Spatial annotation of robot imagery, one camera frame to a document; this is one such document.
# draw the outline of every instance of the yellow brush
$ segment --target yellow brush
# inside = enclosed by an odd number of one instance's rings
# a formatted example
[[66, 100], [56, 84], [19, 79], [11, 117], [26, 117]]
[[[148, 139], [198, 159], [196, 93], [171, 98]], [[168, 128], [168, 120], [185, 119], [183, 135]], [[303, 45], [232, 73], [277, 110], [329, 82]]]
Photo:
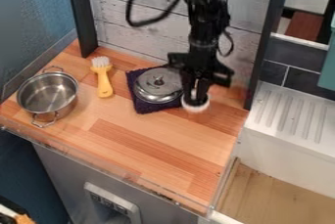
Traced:
[[108, 57], [97, 57], [92, 59], [91, 70], [98, 73], [98, 96], [106, 98], [113, 95], [113, 88], [108, 78], [107, 72], [112, 69]]

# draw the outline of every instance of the purple cloth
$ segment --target purple cloth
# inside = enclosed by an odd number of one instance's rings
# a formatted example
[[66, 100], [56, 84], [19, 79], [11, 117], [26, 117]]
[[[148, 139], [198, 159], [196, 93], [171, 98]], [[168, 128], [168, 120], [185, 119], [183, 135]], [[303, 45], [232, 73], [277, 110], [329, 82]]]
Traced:
[[157, 68], [157, 67], [151, 67], [151, 68], [144, 68], [144, 69], [138, 69], [134, 71], [128, 71], [126, 75], [126, 80], [128, 83], [128, 88], [131, 94], [132, 102], [134, 103], [134, 108], [137, 113], [140, 114], [145, 114], [149, 112], [158, 112], [162, 110], [167, 110], [167, 109], [173, 109], [173, 108], [180, 108], [181, 107], [181, 102], [180, 102], [180, 97], [177, 97], [171, 102], [164, 103], [164, 104], [152, 104], [152, 103], [147, 103], [145, 101], [142, 101], [136, 95], [134, 94], [133, 87], [134, 83], [139, 75], [141, 75], [143, 72]]

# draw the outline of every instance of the black frame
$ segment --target black frame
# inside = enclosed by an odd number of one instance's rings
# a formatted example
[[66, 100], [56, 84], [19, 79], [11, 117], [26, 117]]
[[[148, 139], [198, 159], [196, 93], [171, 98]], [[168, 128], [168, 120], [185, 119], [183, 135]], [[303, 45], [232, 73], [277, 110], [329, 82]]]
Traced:
[[98, 47], [90, 0], [71, 0], [81, 56], [87, 58]]
[[259, 44], [259, 49], [256, 54], [254, 69], [250, 79], [247, 98], [244, 104], [245, 110], [250, 110], [254, 101], [257, 85], [262, 71], [263, 59], [265, 56], [268, 41], [271, 32], [279, 24], [280, 17], [284, 8], [285, 0], [270, 0], [267, 8], [266, 19], [263, 26], [262, 36]]

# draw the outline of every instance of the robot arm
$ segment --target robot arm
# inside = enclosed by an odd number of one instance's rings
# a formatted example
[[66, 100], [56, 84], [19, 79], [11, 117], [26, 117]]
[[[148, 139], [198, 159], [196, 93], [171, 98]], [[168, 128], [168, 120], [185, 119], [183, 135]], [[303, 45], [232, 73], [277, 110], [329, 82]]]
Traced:
[[[161, 15], [141, 22], [134, 22], [131, 19], [133, 1], [128, 0], [126, 20], [132, 26], [143, 26], [167, 18], [180, 0], [174, 0]], [[202, 107], [209, 102], [207, 92], [212, 84], [230, 86], [234, 71], [221, 64], [217, 60], [216, 53], [219, 51], [218, 40], [222, 34], [231, 43], [231, 48], [225, 56], [233, 51], [234, 45], [226, 31], [230, 22], [227, 0], [184, 1], [188, 6], [191, 25], [189, 52], [167, 55], [169, 65], [180, 70], [184, 92], [182, 104], [189, 109], [190, 107]]]

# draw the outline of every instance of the metal pot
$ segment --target metal pot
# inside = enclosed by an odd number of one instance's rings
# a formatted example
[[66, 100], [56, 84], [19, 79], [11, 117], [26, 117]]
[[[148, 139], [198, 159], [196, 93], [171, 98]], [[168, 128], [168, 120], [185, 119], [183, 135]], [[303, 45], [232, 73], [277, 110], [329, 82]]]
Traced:
[[[46, 72], [50, 68], [58, 68], [60, 71]], [[77, 101], [78, 82], [63, 71], [61, 67], [48, 67], [19, 88], [18, 104], [32, 113], [31, 124], [34, 126], [50, 126], [73, 110]]]

